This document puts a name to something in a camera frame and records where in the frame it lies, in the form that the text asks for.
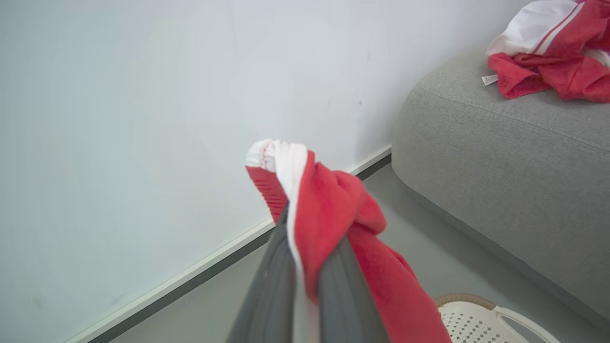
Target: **gray ottoman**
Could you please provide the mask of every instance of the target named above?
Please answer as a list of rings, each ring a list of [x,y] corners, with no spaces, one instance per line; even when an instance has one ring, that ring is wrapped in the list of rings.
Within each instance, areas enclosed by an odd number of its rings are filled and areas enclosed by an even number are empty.
[[[452,225],[610,328],[610,105],[504,99],[484,50],[411,91],[392,166]]]

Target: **red and white clothing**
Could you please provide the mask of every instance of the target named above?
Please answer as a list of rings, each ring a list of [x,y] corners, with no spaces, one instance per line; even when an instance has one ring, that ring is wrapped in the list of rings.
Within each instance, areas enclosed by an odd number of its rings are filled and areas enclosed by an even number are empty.
[[[287,235],[296,267],[293,343],[319,341],[318,272],[345,235],[392,342],[451,342],[407,262],[377,239],[386,220],[358,178],[316,162],[304,145],[278,140],[254,144],[246,169],[275,222],[289,201]]]
[[[487,50],[507,98],[554,88],[564,100],[610,102],[610,0],[534,1]]]

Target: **white stripe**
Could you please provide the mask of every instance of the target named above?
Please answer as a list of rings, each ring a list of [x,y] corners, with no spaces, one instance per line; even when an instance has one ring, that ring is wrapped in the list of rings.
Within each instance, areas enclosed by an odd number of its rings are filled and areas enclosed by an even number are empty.
[[[265,139],[253,144],[246,154],[246,166],[257,167],[275,173],[275,149],[272,139]]]
[[[597,62],[600,62],[607,68],[610,68],[610,54],[608,54],[606,51],[597,49],[585,49],[583,51],[583,55],[589,56]]]
[[[487,55],[532,54],[540,42],[576,9],[572,0],[533,1],[524,6],[506,30],[489,45]]]
[[[318,306],[307,297],[305,271],[301,254],[296,246],[295,222],[298,209],[301,180],[307,165],[307,147],[303,144],[286,143],[280,140],[266,140],[253,146],[254,151],[265,149],[267,167],[273,165],[279,183],[289,201],[287,235],[290,252],[295,260],[295,299],[292,317],[292,342],[317,343],[320,340],[320,316]]]
[[[564,21],[559,27],[557,27],[555,30],[553,30],[550,35],[548,35],[547,39],[544,41],[544,43],[542,43],[542,45],[540,45],[540,48],[538,49],[538,51],[536,51],[536,55],[545,54],[548,47],[553,42],[553,39],[555,39],[555,37],[557,37],[558,33],[561,30],[563,30],[564,27],[566,25],[568,25],[574,19],[574,17],[577,16],[578,12],[580,12],[580,10],[583,9],[583,6],[584,6],[584,2],[581,2],[580,4],[578,4],[576,6],[576,10],[574,12],[572,12],[572,14],[566,19],[566,21]]]

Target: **white wall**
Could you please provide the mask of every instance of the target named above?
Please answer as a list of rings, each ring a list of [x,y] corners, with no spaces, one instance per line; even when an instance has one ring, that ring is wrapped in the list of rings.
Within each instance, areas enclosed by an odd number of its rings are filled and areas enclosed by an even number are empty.
[[[268,214],[256,140],[332,168],[514,0],[0,2],[0,341],[63,342]]]

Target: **white plastic basket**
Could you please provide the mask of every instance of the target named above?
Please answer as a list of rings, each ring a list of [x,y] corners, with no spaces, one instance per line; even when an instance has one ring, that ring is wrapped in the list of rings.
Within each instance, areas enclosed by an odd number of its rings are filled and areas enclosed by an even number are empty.
[[[453,343],[529,343],[504,318],[523,325],[546,343],[560,343],[529,318],[477,295],[444,295],[436,299],[436,305]]]

